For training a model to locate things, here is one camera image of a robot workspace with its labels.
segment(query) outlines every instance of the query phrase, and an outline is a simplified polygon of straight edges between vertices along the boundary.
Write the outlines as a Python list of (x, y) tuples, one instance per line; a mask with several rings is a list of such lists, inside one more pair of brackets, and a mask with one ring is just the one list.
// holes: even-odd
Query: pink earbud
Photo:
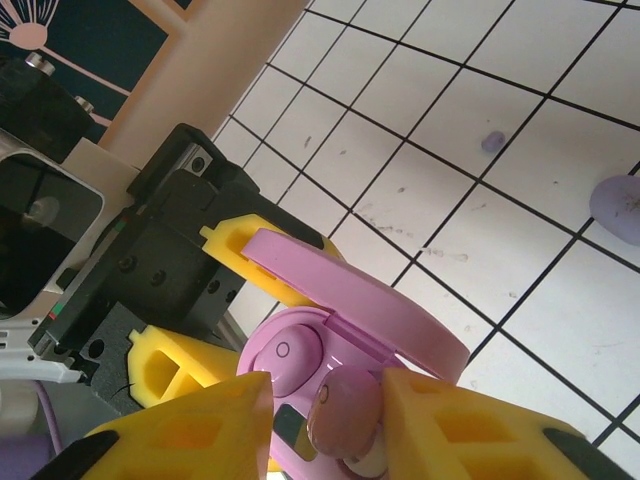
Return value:
[(375, 439), (382, 415), (382, 389), (359, 367), (343, 365), (322, 381), (308, 418), (309, 439), (332, 458), (365, 455)]
[(283, 328), (256, 355), (253, 370), (271, 373), (273, 396), (286, 397), (300, 388), (320, 367), (322, 342), (309, 327)]

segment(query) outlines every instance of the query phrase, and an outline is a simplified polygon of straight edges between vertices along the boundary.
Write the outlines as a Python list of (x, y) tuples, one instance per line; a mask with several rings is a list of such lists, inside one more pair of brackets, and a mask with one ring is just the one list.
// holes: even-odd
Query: purple object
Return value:
[(610, 233), (640, 246), (640, 178), (620, 175), (600, 182), (589, 208), (595, 221)]
[(51, 458), (48, 435), (24, 435), (0, 438), (0, 477), (2, 480), (27, 480)]
[(504, 144), (507, 143), (507, 137), (502, 132), (491, 132), (487, 137), (482, 141), (482, 150), (487, 153), (498, 153), (504, 147)]
[(38, 398), (40, 399), (40, 405), (42, 406), (44, 416), (47, 419), (47, 426), (49, 427), (49, 436), (51, 437), (53, 451), (58, 455), (62, 451), (63, 447), (62, 438), (60, 437), (60, 427), (58, 427), (58, 420), (56, 419), (56, 412), (53, 410), (51, 399), (49, 398), (49, 394), (44, 388), (42, 382), (34, 380), (33, 386), (38, 394)]
[[(455, 383), (469, 351), (399, 292), (295, 238), (260, 229), (242, 254), (319, 306), (270, 317), (240, 355), (239, 375), (272, 375), (271, 456), (292, 478), (360, 478), (336, 456), (370, 448), (382, 372), (406, 368), (396, 354)], [(313, 443), (305, 447), (309, 433), (320, 452)]]
[(253, 369), (271, 373), (273, 396), (287, 397), (309, 380), (320, 368), (322, 343), (304, 325), (280, 330), (256, 356)]

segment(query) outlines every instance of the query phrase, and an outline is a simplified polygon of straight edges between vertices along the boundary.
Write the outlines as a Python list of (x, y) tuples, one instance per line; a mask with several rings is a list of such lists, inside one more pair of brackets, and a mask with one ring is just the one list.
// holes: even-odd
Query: purple cable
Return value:
[(53, 405), (51, 405), (51, 399), (49, 394), (39, 380), (33, 381), (36, 393), (40, 399), (40, 405), (44, 411), (44, 416), (47, 419), (47, 425), (49, 427), (49, 435), (51, 436), (51, 444), (53, 445), (53, 451), (58, 455), (62, 451), (62, 439), (60, 438), (60, 429), (58, 428), (58, 421), (56, 420), (56, 412), (53, 411)]

